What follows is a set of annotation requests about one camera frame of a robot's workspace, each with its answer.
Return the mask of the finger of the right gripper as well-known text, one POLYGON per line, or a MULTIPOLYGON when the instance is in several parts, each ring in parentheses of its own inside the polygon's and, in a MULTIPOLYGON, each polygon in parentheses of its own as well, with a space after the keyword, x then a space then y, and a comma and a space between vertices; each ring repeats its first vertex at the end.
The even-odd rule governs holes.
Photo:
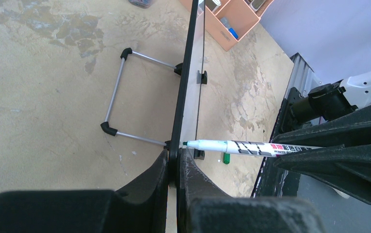
POLYGON ((371 205, 371 144, 283 155, 274 166, 312 177, 371 205))
POLYGON ((371 144, 371 105, 333 121, 280 134, 272 142, 317 147, 371 144))

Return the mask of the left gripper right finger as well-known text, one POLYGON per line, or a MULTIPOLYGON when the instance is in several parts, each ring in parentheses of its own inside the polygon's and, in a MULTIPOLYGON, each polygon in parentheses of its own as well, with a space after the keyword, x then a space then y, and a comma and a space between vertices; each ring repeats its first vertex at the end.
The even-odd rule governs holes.
POLYGON ((322 220, 307 201, 288 197, 234 198, 196 165, 190 149, 177 155, 179 233, 323 233, 322 220))

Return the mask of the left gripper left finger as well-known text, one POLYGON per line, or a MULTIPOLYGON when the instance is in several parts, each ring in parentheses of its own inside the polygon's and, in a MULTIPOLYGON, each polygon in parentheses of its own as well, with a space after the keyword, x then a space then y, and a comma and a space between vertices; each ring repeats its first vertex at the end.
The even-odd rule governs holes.
POLYGON ((168 152, 118 190, 0 193, 0 233, 163 233, 168 152))

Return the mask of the green marker cap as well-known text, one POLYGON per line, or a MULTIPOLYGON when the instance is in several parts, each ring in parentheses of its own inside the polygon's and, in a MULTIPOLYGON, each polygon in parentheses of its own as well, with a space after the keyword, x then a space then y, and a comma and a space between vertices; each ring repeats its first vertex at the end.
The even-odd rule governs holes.
POLYGON ((224 153, 223 154, 223 158, 222 158, 222 162, 226 165, 228 165, 231 161, 231 156, 229 153, 224 153))

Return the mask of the small whiteboard black frame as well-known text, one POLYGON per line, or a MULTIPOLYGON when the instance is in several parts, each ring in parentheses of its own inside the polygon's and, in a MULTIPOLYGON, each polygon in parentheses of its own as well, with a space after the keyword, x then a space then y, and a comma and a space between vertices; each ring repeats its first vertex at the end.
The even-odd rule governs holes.
POLYGON ((198 130, 199 109, 201 100, 202 85, 207 84, 207 73, 203 68, 204 61, 204 41, 205 41, 205 2, 203 0, 194 0, 190 9, 190 21, 187 31, 185 52, 183 62, 172 65, 149 57, 142 53, 125 48, 121 53, 121 64, 110 100, 110 104, 101 129, 104 133, 111 136, 124 136, 144 142, 163 146, 169 150, 168 153, 168 172, 169 181, 177 182, 177 173, 179 171, 179 160, 181 157, 181 148, 183 142, 196 139, 198 130), (176 102, 171 139, 166 142, 153 140, 129 133, 120 132, 110 127, 109 118, 117 95, 119 81, 121 79, 125 62, 130 55, 135 55, 146 60, 170 67, 174 73, 180 76, 179 91, 176 102))

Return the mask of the green whiteboard marker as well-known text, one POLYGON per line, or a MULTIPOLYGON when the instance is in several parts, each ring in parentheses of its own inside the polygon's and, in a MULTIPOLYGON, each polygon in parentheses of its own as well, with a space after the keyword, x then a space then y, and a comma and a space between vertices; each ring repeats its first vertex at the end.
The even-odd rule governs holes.
POLYGON ((183 142, 183 146, 188 148, 204 150, 204 151, 217 151, 229 154, 241 154, 250 156, 262 157, 280 157, 282 155, 315 150, 320 147, 315 146, 301 146, 301 145, 288 145, 276 143, 260 143, 251 141, 237 141, 237 140, 193 140, 183 142))

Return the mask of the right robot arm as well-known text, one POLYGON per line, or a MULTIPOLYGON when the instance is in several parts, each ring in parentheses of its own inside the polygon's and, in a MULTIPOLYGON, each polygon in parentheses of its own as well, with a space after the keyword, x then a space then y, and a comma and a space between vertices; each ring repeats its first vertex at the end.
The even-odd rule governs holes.
POLYGON ((312 89, 287 107, 291 131, 274 142, 312 150, 276 159, 371 205, 371 71, 312 89))

